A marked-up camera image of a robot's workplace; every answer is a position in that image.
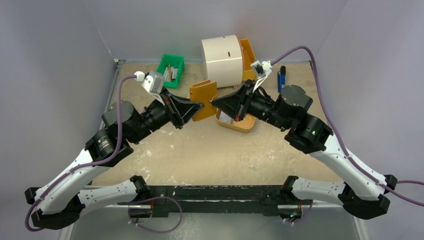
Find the green plastic bin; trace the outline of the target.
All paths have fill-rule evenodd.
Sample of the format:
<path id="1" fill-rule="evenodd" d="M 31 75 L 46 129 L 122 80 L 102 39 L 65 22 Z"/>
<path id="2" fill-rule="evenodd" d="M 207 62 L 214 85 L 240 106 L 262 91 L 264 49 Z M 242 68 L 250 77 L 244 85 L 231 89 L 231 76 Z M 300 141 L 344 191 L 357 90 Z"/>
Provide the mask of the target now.
<path id="1" fill-rule="evenodd" d="M 156 71 L 165 77 L 166 88 L 177 89 L 185 70 L 185 58 L 180 55 L 164 54 Z"/>

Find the silver credit cards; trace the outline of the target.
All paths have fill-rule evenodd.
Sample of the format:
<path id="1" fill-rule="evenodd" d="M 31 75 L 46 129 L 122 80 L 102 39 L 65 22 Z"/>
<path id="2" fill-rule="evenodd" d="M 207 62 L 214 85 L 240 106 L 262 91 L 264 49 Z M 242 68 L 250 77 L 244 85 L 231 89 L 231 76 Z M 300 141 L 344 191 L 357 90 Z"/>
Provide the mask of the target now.
<path id="1" fill-rule="evenodd" d="M 224 113 L 224 112 L 221 112 L 220 115 L 219 115 L 219 121 L 221 121 L 221 122 L 223 122 L 225 124 L 231 124 L 232 123 L 232 120 L 233 119 L 229 115 L 227 115 L 226 113 Z"/>

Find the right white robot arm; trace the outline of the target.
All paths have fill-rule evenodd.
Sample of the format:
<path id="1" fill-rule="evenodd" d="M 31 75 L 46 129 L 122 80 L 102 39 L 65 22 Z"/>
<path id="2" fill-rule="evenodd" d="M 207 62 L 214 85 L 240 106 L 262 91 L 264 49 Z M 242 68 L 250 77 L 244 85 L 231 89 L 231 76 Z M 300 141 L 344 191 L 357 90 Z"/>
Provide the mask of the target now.
<path id="1" fill-rule="evenodd" d="M 363 220 L 388 212 L 390 200 L 386 193 L 395 189 L 397 179 L 374 171 L 351 152 L 344 152 L 333 130 L 309 114 L 313 99 L 300 86 L 288 85 L 277 99 L 272 99 L 262 87 L 248 80 L 239 90 L 211 103 L 234 121 L 251 115 L 286 132 L 284 139 L 292 147 L 319 160 L 341 178 L 340 182 L 325 182 L 289 176 L 280 191 L 284 202 L 332 203 Z"/>

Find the orange open drawer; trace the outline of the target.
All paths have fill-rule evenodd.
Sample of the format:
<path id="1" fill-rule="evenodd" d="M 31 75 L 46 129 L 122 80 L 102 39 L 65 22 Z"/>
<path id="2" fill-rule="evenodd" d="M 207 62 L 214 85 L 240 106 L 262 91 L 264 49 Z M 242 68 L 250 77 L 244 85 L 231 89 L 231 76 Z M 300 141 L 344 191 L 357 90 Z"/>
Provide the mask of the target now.
<path id="1" fill-rule="evenodd" d="M 243 73 L 242 73 L 242 81 L 254 80 L 256 75 L 251 67 L 251 64 L 255 62 L 256 56 L 252 49 L 251 43 L 248 38 L 239 40 L 242 52 L 243 59 Z"/>

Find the cream round drawer cabinet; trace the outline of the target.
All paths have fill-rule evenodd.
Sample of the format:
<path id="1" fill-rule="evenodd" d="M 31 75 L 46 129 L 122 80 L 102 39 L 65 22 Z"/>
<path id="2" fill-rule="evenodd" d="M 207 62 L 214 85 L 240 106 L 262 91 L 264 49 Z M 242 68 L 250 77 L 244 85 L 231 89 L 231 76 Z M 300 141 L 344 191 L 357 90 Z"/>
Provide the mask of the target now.
<path id="1" fill-rule="evenodd" d="M 204 74 L 218 88 L 240 85 L 243 76 L 243 54 L 236 35 L 203 39 L 201 41 Z"/>

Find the orange card holder wallet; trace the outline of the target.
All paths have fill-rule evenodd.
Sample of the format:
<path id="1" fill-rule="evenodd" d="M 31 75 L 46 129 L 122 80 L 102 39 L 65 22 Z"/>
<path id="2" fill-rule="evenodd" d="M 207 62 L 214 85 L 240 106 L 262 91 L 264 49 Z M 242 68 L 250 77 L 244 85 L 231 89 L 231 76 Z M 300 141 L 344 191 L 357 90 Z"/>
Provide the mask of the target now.
<path id="1" fill-rule="evenodd" d="M 192 102 L 203 104 L 203 108 L 193 116 L 192 120 L 194 122 L 202 121 L 216 114 L 217 108 L 212 105 L 212 100 L 217 95 L 217 83 L 209 79 L 189 86 L 189 99 Z"/>

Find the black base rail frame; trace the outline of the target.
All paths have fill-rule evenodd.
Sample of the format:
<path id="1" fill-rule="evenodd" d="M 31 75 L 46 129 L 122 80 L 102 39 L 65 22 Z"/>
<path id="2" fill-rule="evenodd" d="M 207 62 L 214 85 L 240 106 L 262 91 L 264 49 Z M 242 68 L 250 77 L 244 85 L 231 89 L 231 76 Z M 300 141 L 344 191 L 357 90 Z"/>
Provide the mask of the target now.
<path id="1" fill-rule="evenodd" d="M 112 204 L 140 206 L 150 210 L 154 218 L 179 212 L 273 217 L 310 202 L 283 192 L 281 185 L 151 185 L 148 192 L 129 200 L 113 200 Z"/>

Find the orange oval tray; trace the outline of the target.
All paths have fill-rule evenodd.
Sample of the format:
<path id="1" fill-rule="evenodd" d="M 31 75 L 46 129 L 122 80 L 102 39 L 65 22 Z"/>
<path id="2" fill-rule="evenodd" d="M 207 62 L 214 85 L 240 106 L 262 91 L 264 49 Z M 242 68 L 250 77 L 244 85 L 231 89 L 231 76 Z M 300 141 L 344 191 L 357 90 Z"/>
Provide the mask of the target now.
<path id="1" fill-rule="evenodd" d="M 239 132 L 242 132 L 242 133 L 249 133 L 255 125 L 256 118 L 253 117 L 250 114 L 247 114 L 244 117 L 244 119 L 241 120 L 241 121 L 232 120 L 231 124 L 221 122 L 221 121 L 219 121 L 219 117 L 220 117 L 221 112 L 222 111 L 218 109 L 216 114 L 215 114 L 216 123 L 219 126 L 226 127 L 226 128 L 229 128 L 229 129 L 232 129 L 232 130 L 235 130 L 235 131 L 239 131 Z"/>

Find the blue black marker pen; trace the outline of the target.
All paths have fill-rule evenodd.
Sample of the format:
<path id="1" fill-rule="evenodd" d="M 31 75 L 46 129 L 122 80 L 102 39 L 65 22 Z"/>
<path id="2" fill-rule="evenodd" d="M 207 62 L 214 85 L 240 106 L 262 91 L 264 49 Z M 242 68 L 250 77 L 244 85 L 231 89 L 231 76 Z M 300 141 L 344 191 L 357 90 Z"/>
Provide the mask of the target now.
<path id="1" fill-rule="evenodd" d="M 282 65 L 277 73 L 277 90 L 280 93 L 286 86 L 286 66 Z"/>

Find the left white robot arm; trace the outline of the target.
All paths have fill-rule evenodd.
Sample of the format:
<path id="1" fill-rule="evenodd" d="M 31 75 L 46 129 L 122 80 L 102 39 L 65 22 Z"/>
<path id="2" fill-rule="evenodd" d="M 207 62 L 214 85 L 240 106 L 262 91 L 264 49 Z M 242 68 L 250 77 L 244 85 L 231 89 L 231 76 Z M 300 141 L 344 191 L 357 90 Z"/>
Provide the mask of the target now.
<path id="1" fill-rule="evenodd" d="M 133 153 L 131 144 L 171 123 L 181 129 L 204 107 L 201 102 L 173 95 L 163 88 L 159 99 L 142 112 L 126 100 L 117 101 L 102 115 L 104 128 L 85 144 L 76 159 L 43 187 L 30 187 L 25 198 L 30 209 L 25 226 L 31 232 L 60 230 L 93 210 L 120 203 L 146 203 L 150 189 L 134 175 L 117 185 L 87 190 L 97 176 Z"/>

